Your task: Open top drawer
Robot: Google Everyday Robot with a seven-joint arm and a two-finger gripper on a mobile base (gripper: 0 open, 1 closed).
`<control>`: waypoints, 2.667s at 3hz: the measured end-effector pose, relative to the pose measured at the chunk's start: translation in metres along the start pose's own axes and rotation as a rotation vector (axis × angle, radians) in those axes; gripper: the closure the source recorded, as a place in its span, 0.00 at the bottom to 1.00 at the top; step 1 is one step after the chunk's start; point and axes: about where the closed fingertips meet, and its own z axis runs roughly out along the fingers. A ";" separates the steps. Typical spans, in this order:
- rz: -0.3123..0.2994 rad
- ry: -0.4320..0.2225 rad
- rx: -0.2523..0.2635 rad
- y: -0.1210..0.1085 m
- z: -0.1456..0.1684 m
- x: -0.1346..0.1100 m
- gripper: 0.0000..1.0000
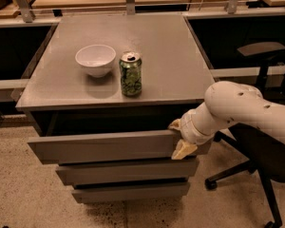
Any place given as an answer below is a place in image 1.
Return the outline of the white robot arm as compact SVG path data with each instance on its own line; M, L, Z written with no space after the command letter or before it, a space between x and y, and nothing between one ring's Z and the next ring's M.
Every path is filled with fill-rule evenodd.
M202 104L168 126L181 134L172 159L182 160L235 124L250 125L285 144L285 105L265 100L254 86L220 81L207 88Z

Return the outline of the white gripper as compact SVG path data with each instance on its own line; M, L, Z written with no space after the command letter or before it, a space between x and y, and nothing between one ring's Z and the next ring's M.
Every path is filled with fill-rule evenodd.
M182 160L198 149L196 144L202 145L212 139L214 134L211 132L210 123L208 117L199 114L196 109L191 109L168 125L171 130L180 130L184 138L178 141L171 159Z

